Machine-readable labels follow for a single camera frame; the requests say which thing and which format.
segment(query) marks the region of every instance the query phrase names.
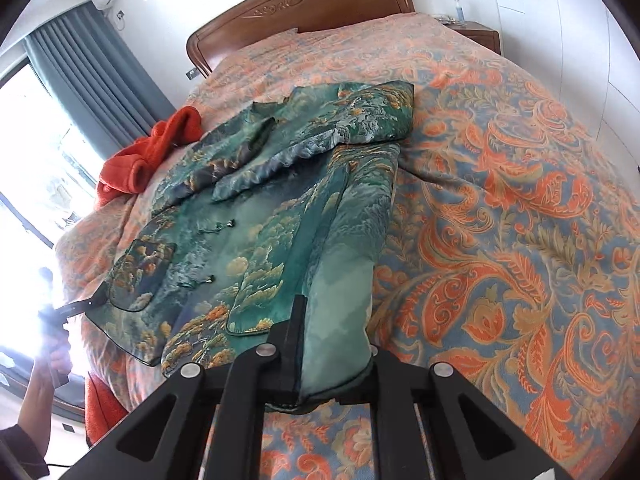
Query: black cable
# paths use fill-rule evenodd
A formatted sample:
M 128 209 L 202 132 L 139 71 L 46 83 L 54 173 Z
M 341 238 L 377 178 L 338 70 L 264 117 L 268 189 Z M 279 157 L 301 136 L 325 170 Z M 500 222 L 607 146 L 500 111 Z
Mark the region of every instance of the black cable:
M 33 463 L 33 462 L 20 462 L 20 465 L 33 465 L 33 466 L 39 466 L 39 465 L 42 465 L 42 464 L 41 464 L 41 463 L 36 464 L 36 463 Z M 66 468 L 66 469 L 69 469 L 69 468 L 71 467 L 71 466 L 69 466 L 69 465 L 62 465 L 62 464 L 49 464 L 49 463 L 47 463 L 47 466 L 49 466 L 49 467 L 64 467 L 64 468 Z

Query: human hand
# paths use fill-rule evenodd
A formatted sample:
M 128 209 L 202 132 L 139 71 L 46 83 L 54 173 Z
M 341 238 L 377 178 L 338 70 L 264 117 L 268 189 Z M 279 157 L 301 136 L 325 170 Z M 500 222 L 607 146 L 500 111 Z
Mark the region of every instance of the human hand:
M 34 361 L 31 378 L 53 385 L 50 370 L 56 370 L 65 376 L 71 373 L 69 332 L 62 329 L 47 330 L 42 337 L 43 345 Z

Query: orange paisley pattern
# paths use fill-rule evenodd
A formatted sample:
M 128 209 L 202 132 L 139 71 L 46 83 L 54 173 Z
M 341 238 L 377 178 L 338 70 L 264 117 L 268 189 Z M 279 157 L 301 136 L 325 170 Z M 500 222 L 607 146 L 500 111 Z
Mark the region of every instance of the orange paisley pattern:
M 415 85 L 370 338 L 447 360 L 580 480 L 640 416 L 640 208 L 585 128 L 508 60 L 421 14 L 286 32 L 226 58 L 188 104 L 209 129 L 294 86 Z M 67 299 L 88 296 L 148 221 L 154 186 L 58 244 Z M 81 320 L 92 365 L 129 409 L 161 380 Z M 366 406 L 268 414 L 263 478 L 370 478 Z

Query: red towel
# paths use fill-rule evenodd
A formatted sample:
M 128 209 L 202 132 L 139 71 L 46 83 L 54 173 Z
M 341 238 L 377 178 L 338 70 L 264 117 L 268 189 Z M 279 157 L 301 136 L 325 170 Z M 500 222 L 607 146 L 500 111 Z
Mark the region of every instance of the red towel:
M 127 410 L 95 375 L 88 373 L 84 384 L 84 429 L 87 440 L 93 446 L 127 416 Z
M 140 137 L 104 163 L 98 182 L 97 208 L 122 194 L 139 194 L 175 146 L 200 140 L 200 114 L 193 106 L 180 108 L 159 121 L 149 137 Z

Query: metal bolt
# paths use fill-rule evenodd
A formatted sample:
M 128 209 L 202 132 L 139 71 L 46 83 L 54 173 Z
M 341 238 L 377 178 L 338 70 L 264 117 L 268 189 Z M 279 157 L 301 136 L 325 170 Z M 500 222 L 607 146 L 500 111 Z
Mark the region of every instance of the metal bolt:
M 449 363 L 436 363 L 433 365 L 433 372 L 438 377 L 451 377 L 453 375 L 453 366 Z
M 192 379 L 200 375 L 200 367 L 196 363 L 187 363 L 180 368 L 180 375 Z
M 276 353 L 276 347 L 271 343 L 262 343 L 255 348 L 255 353 L 260 357 L 269 357 Z

